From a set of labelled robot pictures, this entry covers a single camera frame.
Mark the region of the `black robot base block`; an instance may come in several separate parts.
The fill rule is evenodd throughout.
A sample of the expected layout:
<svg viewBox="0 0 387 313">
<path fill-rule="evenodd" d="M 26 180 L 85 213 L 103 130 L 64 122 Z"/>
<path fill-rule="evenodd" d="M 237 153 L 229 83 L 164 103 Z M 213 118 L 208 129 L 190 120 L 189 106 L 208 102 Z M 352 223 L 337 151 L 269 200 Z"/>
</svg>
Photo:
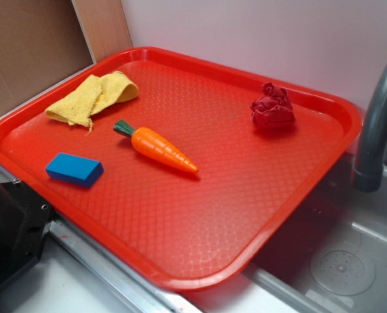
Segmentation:
<svg viewBox="0 0 387 313">
<path fill-rule="evenodd" d="M 52 216 L 27 184 L 0 183 L 0 291 L 39 262 Z"/>
</svg>

